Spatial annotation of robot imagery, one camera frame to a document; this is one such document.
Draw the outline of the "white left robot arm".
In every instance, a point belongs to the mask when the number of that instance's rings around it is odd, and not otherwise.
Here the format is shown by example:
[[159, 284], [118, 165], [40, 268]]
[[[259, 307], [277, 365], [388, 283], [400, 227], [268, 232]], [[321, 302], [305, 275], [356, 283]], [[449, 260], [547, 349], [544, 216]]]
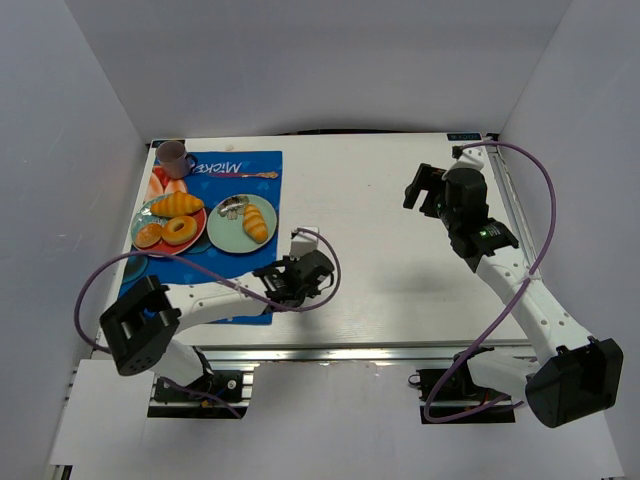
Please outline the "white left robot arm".
[[335, 266], [318, 250], [285, 257], [224, 283], [163, 284], [138, 280], [100, 317], [116, 369], [128, 377], [151, 371], [191, 390], [211, 392], [214, 374], [204, 355], [175, 336], [197, 325], [292, 311], [321, 293]]

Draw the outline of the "long twisted bread roll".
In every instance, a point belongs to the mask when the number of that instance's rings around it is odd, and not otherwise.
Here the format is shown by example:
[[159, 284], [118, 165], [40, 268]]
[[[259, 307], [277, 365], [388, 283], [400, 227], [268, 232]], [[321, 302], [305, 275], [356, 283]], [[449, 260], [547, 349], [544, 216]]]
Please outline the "long twisted bread roll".
[[243, 230], [256, 243], [267, 241], [269, 229], [261, 210], [254, 204], [246, 204], [243, 210]]

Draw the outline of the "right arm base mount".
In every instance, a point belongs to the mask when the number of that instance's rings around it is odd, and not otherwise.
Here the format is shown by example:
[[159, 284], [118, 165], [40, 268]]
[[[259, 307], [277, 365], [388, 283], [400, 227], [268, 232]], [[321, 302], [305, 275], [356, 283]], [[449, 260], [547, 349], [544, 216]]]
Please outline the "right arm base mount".
[[[407, 354], [415, 361], [414, 371], [408, 376], [408, 386], [419, 398], [419, 417], [423, 425], [434, 425], [425, 417], [427, 399], [436, 383], [457, 357], [450, 348], [408, 348]], [[511, 397], [487, 387], [472, 383], [466, 366], [456, 370], [438, 390], [429, 407], [432, 418], [449, 417], [444, 425], [506, 424], [515, 422], [515, 410], [522, 405]]]

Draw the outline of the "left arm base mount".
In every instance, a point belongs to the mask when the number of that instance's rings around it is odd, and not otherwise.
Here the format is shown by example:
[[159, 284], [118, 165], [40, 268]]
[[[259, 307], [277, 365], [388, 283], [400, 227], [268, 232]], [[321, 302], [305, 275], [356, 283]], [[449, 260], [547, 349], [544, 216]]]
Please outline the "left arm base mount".
[[244, 404], [245, 373], [241, 370], [212, 369], [205, 355], [195, 349], [203, 374], [187, 386], [157, 377], [147, 415], [149, 418], [233, 419], [247, 411]]

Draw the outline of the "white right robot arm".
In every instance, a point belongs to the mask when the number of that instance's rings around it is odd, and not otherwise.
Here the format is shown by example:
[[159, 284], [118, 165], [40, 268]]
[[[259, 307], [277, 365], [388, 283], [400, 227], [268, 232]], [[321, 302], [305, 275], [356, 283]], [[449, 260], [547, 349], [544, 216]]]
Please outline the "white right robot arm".
[[455, 373], [464, 385], [497, 392], [527, 405], [556, 428], [607, 410], [616, 403], [623, 352], [612, 339], [597, 339], [527, 269], [523, 250], [509, 228], [489, 215], [487, 185], [472, 168], [445, 171], [419, 166], [405, 189], [403, 206], [440, 220], [454, 252], [504, 303], [533, 347], [532, 361], [512, 357], [476, 340], [455, 356], [452, 367], [426, 397], [432, 402]]

